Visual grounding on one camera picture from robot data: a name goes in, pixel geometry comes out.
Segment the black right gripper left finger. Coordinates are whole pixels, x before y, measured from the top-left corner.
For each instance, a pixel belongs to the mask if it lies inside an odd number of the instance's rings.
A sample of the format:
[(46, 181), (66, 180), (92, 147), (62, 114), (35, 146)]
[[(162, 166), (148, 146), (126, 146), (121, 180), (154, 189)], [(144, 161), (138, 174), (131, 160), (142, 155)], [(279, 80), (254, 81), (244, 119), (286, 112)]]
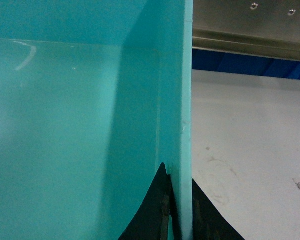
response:
[(175, 240), (174, 192), (166, 165), (162, 162), (138, 211), (119, 237), (120, 240)]

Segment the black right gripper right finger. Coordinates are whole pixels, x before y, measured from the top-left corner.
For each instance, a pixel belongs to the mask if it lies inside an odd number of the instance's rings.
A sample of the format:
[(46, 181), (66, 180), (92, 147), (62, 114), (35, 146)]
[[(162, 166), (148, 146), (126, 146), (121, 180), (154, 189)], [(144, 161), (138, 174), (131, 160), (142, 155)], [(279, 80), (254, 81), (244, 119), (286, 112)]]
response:
[(195, 240), (242, 240), (207, 195), (192, 180), (193, 238)]

